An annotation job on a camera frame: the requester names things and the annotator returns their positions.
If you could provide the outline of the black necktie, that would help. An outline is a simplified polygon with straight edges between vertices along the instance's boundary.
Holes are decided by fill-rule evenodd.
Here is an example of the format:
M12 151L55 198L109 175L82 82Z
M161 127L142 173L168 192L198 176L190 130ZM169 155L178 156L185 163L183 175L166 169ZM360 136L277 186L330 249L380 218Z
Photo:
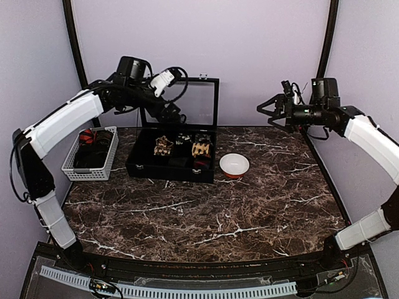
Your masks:
M191 168L190 159L187 157L170 158L168 165L174 168Z

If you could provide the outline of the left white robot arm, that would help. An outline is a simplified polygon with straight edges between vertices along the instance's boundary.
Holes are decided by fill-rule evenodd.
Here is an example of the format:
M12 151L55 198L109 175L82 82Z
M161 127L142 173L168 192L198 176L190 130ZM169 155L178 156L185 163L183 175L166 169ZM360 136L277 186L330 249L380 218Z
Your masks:
M179 96L162 98L171 87L188 74L181 67L168 67L144 78L138 70L118 70L106 80L96 80L75 97L25 130L13 135L10 165L16 166L26 191L18 199L34 205L44 228L63 251L64 262L75 272L84 271L88 258L82 244L70 228L55 194L55 182L43 159L51 149L87 121L112 109L118 114L145 108L160 121L181 122L176 112L169 112Z

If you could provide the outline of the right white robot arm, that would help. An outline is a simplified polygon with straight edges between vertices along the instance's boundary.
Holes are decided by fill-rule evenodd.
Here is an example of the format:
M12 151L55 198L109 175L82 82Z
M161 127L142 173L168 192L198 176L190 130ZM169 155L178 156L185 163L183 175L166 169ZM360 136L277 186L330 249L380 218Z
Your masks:
M312 79L312 98L305 104L296 83L285 80L283 92L257 106L268 123L287 133L296 128L321 126L325 133L336 132L359 146L398 183L398 143L393 141L370 116L354 106L340 104L335 78ZM398 191L376 211L349 225L325 241L318 257L324 270L332 270L342 260L342 252L385 233L398 230Z

